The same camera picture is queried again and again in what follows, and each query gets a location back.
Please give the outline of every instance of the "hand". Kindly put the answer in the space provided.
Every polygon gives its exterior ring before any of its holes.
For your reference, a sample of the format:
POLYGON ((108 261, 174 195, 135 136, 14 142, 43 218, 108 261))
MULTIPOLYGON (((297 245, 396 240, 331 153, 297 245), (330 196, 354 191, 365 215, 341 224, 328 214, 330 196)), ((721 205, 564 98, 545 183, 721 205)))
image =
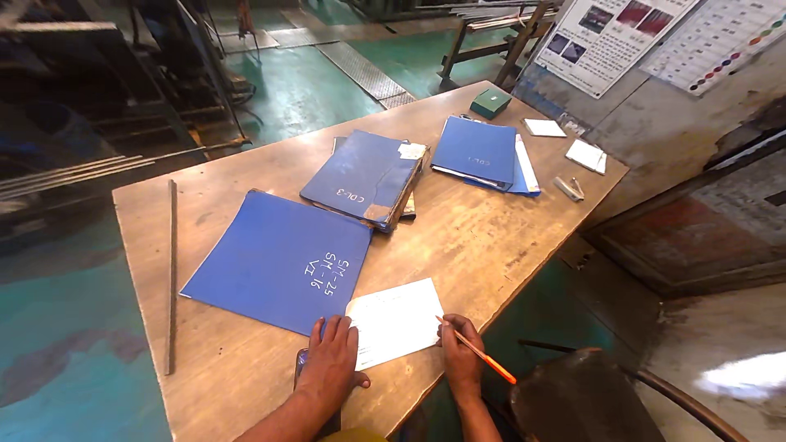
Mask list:
POLYGON ((348 316, 334 315, 319 337, 325 318, 320 318, 311 330, 308 358, 300 373, 295 393, 306 394, 316 404, 325 421, 336 413, 356 386, 367 389, 369 377, 354 371, 358 360, 358 328, 349 325, 348 316))
POLYGON ((480 375, 483 372, 483 361, 469 347, 462 344, 454 330, 463 334, 481 352, 484 350, 483 340, 472 321, 464 316, 448 314, 437 330, 440 337, 437 345, 445 349, 445 375, 450 390, 457 402, 466 399, 480 398, 480 375))

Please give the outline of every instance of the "finger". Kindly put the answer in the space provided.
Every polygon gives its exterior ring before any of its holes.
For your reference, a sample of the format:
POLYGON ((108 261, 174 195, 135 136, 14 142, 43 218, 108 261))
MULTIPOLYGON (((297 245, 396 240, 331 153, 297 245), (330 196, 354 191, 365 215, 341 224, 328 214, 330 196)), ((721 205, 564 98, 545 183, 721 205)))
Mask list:
POLYGON ((347 343, 347 335, 349 334, 349 325, 352 323, 352 318, 349 316, 344 316, 339 321, 339 325, 336 328, 336 339, 335 342, 339 344, 346 344, 347 343))
POLYGON ((369 379, 369 376, 367 374, 365 374, 365 373, 363 373, 361 371, 355 371, 354 372, 354 384, 352 384, 352 385, 353 386, 357 386, 357 387, 363 387, 364 389, 367 389, 368 387, 371 386, 371 379, 369 379))
POLYGON ((480 338, 478 334, 478 330, 475 329, 475 326, 472 324, 472 321, 465 318, 461 315, 456 315, 455 313, 449 313, 444 316, 445 320, 449 321, 453 327, 458 330, 458 333, 461 333, 469 339, 476 347, 479 348, 480 345, 483 345, 483 339, 480 338))
POLYGON ((350 327, 347 333, 347 351, 350 354, 352 366, 358 362, 358 327, 350 327))
POLYGON ((325 326, 325 333, 322 334, 322 342, 333 342, 336 338, 336 329, 338 328, 341 317, 333 315, 328 319, 328 325, 325 326))
POLYGON ((319 333, 322 331, 322 324, 324 323, 325 318, 317 319, 317 322, 314 323, 314 328, 311 329, 311 336, 308 338, 308 348, 316 348, 322 342, 319 333))
POLYGON ((458 339, 456 339, 456 334, 453 330, 453 326, 450 325, 450 322, 443 322, 442 344, 447 355, 458 352, 458 339))

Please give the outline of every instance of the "metal clip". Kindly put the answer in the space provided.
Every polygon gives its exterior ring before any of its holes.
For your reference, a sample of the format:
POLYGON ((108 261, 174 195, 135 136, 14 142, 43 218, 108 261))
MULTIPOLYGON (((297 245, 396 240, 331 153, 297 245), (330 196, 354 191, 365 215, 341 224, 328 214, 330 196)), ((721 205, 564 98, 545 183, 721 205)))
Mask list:
POLYGON ((584 191, 582 187, 578 184, 578 180, 574 177, 571 178, 571 184, 566 183, 562 178, 556 177, 553 180, 554 185, 560 188, 567 197, 571 198, 575 202, 579 202, 584 199, 584 191))

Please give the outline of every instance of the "poster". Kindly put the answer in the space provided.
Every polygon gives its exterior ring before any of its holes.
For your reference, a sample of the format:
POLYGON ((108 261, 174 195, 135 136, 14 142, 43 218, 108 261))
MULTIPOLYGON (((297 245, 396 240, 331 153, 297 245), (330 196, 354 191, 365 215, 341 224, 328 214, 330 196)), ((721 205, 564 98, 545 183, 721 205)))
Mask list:
POLYGON ((574 0, 535 64, 600 98, 699 0, 574 0))
POLYGON ((784 33, 786 0, 705 3, 641 68, 701 95, 784 33))

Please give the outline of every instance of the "photo on poster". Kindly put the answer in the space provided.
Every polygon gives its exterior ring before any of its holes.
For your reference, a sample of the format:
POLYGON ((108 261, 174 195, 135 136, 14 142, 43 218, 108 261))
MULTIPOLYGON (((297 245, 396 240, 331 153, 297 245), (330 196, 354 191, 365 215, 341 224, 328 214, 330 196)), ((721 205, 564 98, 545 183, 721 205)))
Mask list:
POLYGON ((655 37, 658 35, 672 20, 674 16, 665 13, 660 9, 655 9, 649 13, 647 18, 644 19, 636 28, 647 35, 655 37))
POLYGON ((647 15, 650 9, 652 8, 644 3, 630 0, 630 3, 628 3, 625 9, 617 16, 617 21, 622 24, 627 24, 631 28, 635 28, 638 22, 647 15))
POLYGON ((569 41, 570 40, 566 39, 562 35, 554 34, 547 48, 549 48, 549 50, 552 52, 561 53, 569 41))
POLYGON ((579 46, 576 44, 576 42, 572 42, 571 44, 567 45, 565 51, 563 51, 562 58, 570 61, 571 63, 575 63, 579 58, 582 57, 582 55, 584 55, 586 51, 587 49, 584 46, 579 46))
POLYGON ((589 29, 596 34, 600 34, 609 21, 612 21, 614 14, 606 12, 597 6, 589 8, 584 17, 578 21, 579 26, 589 29))

